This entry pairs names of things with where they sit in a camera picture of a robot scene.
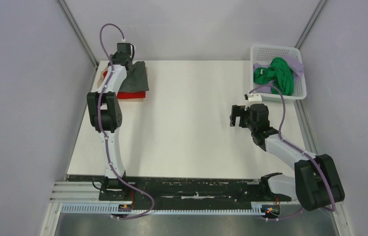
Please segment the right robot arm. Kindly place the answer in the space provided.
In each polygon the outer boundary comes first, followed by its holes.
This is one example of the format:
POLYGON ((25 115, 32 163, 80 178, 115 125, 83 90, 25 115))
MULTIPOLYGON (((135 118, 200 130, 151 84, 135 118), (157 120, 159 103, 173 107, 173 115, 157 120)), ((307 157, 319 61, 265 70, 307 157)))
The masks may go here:
POLYGON ((279 130, 271 127, 269 109, 264 104, 249 107, 233 105, 229 116, 230 126, 249 129, 253 143, 268 152, 293 171, 294 177, 272 173, 261 178, 259 194, 271 201, 278 195, 297 199, 303 209, 312 211, 331 206, 345 199, 345 192, 334 160, 327 154, 308 152, 285 138, 279 130))

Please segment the grey t shirt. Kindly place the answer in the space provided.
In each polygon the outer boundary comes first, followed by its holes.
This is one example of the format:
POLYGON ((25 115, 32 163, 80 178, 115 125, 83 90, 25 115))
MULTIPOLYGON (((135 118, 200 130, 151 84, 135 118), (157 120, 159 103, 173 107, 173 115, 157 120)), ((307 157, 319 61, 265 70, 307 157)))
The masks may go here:
POLYGON ((145 61, 135 62, 127 71, 126 79, 122 82, 119 92, 136 93, 149 91, 148 76, 145 61))

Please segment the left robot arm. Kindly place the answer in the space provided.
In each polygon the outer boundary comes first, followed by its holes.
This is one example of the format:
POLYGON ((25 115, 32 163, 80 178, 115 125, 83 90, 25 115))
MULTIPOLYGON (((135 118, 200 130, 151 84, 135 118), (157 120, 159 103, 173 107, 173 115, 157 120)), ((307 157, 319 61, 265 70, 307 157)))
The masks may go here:
POLYGON ((96 92, 86 96, 90 123, 103 145, 106 170, 101 191, 103 194, 112 194, 117 200, 125 200, 130 194, 119 147, 119 129, 123 117, 117 94, 133 68, 133 55, 132 44, 118 43, 116 53, 109 56, 108 69, 101 85, 96 92))

